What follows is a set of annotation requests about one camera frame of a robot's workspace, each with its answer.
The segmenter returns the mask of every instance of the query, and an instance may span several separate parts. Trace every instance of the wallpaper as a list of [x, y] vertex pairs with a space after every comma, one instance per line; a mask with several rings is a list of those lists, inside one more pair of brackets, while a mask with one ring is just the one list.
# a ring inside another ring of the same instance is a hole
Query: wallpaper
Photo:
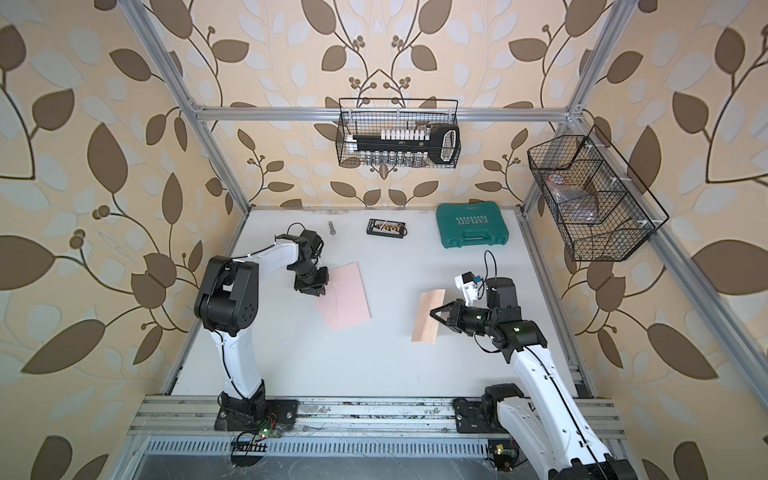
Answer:
[[[221, 121], [217, 143], [256, 207], [519, 205], [533, 178], [525, 151], [552, 136], [545, 122], [461, 124], [456, 168], [339, 166], [336, 125]], [[211, 178], [212, 194], [219, 183]]]
[[114, 7], [0, 2], [4, 478], [110, 468], [240, 220]]
[[531, 226], [597, 385], [648, 480], [762, 478], [768, 415], [649, 244], [574, 262], [548, 208]]
[[[640, 1], [585, 111], [764, 349], [767, 14], [764, 2]], [[768, 417], [651, 246], [574, 262], [543, 202], [530, 218], [647, 477], [765, 476]]]
[[563, 107], [606, 0], [147, 0], [198, 104], [454, 98]]
[[768, 4], [647, 10], [615, 48], [586, 118], [652, 184], [677, 239], [766, 352]]

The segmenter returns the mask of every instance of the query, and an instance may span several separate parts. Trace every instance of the plastic bag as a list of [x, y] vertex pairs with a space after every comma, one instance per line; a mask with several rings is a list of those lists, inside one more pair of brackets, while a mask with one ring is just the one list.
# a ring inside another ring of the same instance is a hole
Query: plastic bag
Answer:
[[564, 185], [559, 175], [547, 179], [547, 187], [552, 192], [560, 215], [568, 223], [597, 223], [598, 199], [594, 194], [572, 185]]

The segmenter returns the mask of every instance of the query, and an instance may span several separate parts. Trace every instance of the wire basket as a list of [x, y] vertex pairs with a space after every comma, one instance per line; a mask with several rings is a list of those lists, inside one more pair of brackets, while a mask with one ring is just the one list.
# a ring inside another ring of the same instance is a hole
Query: wire basket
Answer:
[[[669, 214], [643, 184], [661, 214], [649, 214], [632, 196], [625, 181], [642, 184], [632, 166], [617, 174], [598, 147], [604, 136], [562, 135], [528, 150], [528, 164], [552, 212], [565, 248], [576, 261], [626, 260], [669, 219]], [[575, 187], [564, 200], [561, 186]]]
[[455, 168], [461, 151], [458, 101], [434, 98], [339, 99], [339, 165]]

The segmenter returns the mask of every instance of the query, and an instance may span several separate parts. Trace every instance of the cable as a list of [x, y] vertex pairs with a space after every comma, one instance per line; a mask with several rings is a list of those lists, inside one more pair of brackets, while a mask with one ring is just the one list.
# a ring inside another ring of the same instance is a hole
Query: cable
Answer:
[[485, 262], [485, 276], [482, 279], [482, 283], [480, 283], [480, 288], [482, 289], [482, 292], [480, 292], [480, 295], [478, 296], [478, 300], [480, 300], [485, 295], [486, 285], [485, 281], [488, 279], [488, 254], [491, 254], [491, 258], [493, 259], [493, 278], [496, 280], [498, 277], [498, 265], [496, 264], [496, 257], [494, 257], [493, 252], [490, 250], [486, 250], [482, 254], [483, 262]]
[[304, 230], [306, 230], [306, 227], [304, 226], [304, 224], [303, 224], [303, 223], [301, 223], [301, 222], [293, 222], [292, 224], [290, 224], [290, 225], [288, 226], [288, 230], [286, 230], [286, 235], [287, 235], [287, 234], [290, 232], [290, 228], [291, 228], [292, 226], [294, 226], [294, 225], [301, 225], [301, 227], [302, 227]]
[[261, 249], [261, 250], [257, 250], [257, 251], [255, 251], [255, 252], [253, 252], [253, 253], [247, 253], [246, 255], [240, 255], [239, 257], [232, 257], [232, 258], [231, 258], [231, 260], [235, 260], [235, 259], [237, 259], [237, 258], [246, 258], [246, 257], [252, 257], [253, 255], [256, 255], [256, 254], [258, 254], [258, 253], [262, 253], [264, 250], [268, 250], [268, 249], [270, 249], [270, 248], [272, 248], [272, 247], [274, 247], [274, 246], [275, 246], [275, 245], [274, 245], [274, 243], [273, 243], [272, 245], [269, 245], [268, 247], [264, 247], [263, 249]]
[[558, 395], [560, 396], [560, 401], [563, 402], [563, 406], [565, 407], [565, 410], [568, 412], [568, 416], [571, 417], [571, 421], [573, 422], [574, 426], [576, 427], [576, 432], [578, 432], [579, 436], [581, 437], [581, 440], [584, 441], [584, 446], [587, 447], [587, 451], [589, 452], [589, 455], [592, 455], [592, 459], [594, 460], [594, 464], [598, 466], [600, 469], [600, 473], [603, 474], [603, 478], [605, 480], [608, 480], [608, 476], [605, 475], [605, 472], [603, 471], [603, 468], [600, 466], [600, 461], [598, 460], [598, 457], [595, 456], [595, 454], [592, 452], [592, 449], [589, 448], [589, 444], [587, 443], [587, 439], [584, 437], [584, 433], [581, 432], [581, 428], [578, 426], [578, 422], [576, 422], [576, 418], [574, 418], [573, 412], [571, 412], [571, 409], [568, 408], [568, 404], [565, 401], [565, 397], [563, 396], [563, 392], [560, 391], [560, 387], [558, 387], [558, 383], [555, 382], [555, 380], [552, 378], [552, 375], [549, 373], [549, 370], [547, 370], [547, 366], [544, 364], [544, 362], [541, 361], [540, 358], [538, 358], [538, 355], [534, 353], [533, 350], [529, 349], [527, 346], [523, 345], [523, 347], [529, 351], [536, 359], [538, 360], [539, 365], [544, 369], [544, 372], [547, 374], [547, 377], [549, 378], [549, 381], [552, 382], [552, 385], [554, 385], [554, 389], [558, 391]]
[[482, 346], [482, 345], [480, 345], [480, 342], [478, 342], [478, 337], [477, 337], [477, 335], [478, 335], [477, 333], [474, 333], [474, 334], [472, 335], [472, 338], [473, 338], [473, 339], [475, 339], [475, 343], [477, 343], [477, 344], [478, 344], [478, 346], [480, 347], [480, 350], [482, 350], [482, 351], [483, 351], [483, 352], [485, 352], [485, 353], [499, 353], [499, 352], [501, 352], [501, 350], [499, 350], [499, 349], [497, 349], [497, 350], [486, 350], [486, 349], [484, 349], [484, 348], [483, 348], [483, 346]]
[[230, 370], [227, 368], [227, 361], [224, 359], [224, 337], [221, 336], [221, 333], [219, 333], [218, 330], [214, 330], [214, 332], [216, 332], [216, 334], [221, 339], [221, 363], [224, 365], [224, 372], [227, 374], [227, 379], [232, 384], [232, 388], [235, 389], [237, 395], [239, 395], [243, 400], [248, 400], [248, 398], [246, 398], [246, 396], [243, 395], [243, 393], [237, 388], [237, 385], [235, 385], [235, 380], [232, 378], [232, 375], [230, 375]]

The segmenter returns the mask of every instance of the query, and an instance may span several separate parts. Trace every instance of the robotic arm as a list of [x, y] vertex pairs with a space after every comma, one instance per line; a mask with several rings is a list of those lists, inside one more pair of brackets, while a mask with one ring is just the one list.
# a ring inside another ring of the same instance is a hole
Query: robotic arm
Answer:
[[248, 330], [259, 309], [259, 280], [286, 267], [296, 272], [295, 290], [324, 295], [328, 267], [316, 266], [322, 251], [323, 239], [304, 230], [298, 237], [279, 235], [271, 247], [245, 257], [212, 257], [208, 262], [194, 314], [219, 349], [227, 376], [220, 396], [222, 418], [233, 419], [227, 424], [237, 425], [235, 429], [251, 429], [269, 415]]
[[[466, 273], [463, 278], [466, 286], [476, 277]], [[615, 460], [592, 432], [555, 369], [541, 330], [522, 319], [512, 280], [486, 280], [486, 287], [488, 308], [470, 306], [472, 295], [462, 289], [464, 300], [430, 313], [454, 332], [490, 336], [520, 379], [521, 388], [509, 383], [485, 389], [481, 411], [486, 425], [509, 432], [542, 480], [637, 480], [629, 461]]]

